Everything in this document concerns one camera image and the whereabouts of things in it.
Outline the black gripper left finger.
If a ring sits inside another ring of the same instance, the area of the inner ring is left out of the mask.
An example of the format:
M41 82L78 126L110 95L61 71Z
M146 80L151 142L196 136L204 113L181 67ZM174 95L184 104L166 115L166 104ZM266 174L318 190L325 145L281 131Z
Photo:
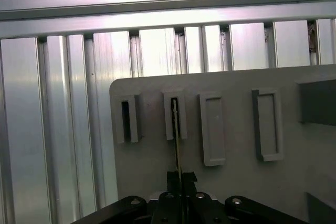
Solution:
M127 196L75 223L181 223L181 185L177 171L167 172L167 191L146 201Z

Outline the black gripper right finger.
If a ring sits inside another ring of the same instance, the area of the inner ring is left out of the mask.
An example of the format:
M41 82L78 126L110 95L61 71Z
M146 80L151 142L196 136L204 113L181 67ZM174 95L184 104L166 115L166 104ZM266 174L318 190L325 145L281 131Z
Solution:
M196 175L182 174L188 223L305 223L281 211L243 196L233 195L222 204L198 191Z

